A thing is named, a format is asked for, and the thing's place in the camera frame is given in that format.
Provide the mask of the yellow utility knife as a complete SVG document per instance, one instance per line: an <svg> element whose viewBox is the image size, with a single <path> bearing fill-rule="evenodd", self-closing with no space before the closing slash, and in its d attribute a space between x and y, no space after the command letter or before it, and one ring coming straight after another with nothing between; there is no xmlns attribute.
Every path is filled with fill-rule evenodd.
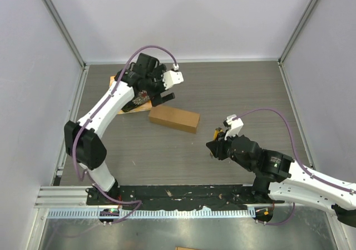
<svg viewBox="0 0 356 250"><path fill-rule="evenodd" d="M213 140L217 140L222 144L222 150L224 146L224 131L222 128L218 127L215 129Z"/></svg>

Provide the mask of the brown cardboard express box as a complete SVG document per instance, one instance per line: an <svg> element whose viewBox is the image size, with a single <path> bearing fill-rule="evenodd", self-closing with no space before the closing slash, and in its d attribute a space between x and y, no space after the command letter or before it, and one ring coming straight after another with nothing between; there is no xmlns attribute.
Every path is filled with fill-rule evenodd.
<svg viewBox="0 0 356 250"><path fill-rule="evenodd" d="M159 105L151 108L149 120L154 124L195 134L199 125L200 114Z"/></svg>

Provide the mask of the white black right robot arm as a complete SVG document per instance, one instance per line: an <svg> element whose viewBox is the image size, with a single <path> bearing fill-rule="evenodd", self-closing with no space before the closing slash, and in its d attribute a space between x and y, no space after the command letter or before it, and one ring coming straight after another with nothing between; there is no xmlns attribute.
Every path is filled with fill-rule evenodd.
<svg viewBox="0 0 356 250"><path fill-rule="evenodd" d="M284 201L334 213L339 222L355 227L355 184L301 167L292 157L261 148L246 136L223 132L206 143L210 155L227 158L255 174L251 196L257 203Z"/></svg>

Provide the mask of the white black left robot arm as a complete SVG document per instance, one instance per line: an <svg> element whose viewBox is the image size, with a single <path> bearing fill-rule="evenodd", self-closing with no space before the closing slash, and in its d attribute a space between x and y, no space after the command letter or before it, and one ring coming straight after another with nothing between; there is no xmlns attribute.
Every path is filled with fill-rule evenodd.
<svg viewBox="0 0 356 250"><path fill-rule="evenodd" d="M173 93L162 93L183 80L177 63L168 70L157 58L140 53L117 72L108 91L87 114L65 124L66 153L74 167L82 167L93 180L105 204L114 204L120 196L120 185L105 162L107 150L101 141L105 130L119 111L129 112L147 101L156 107L174 99Z"/></svg>

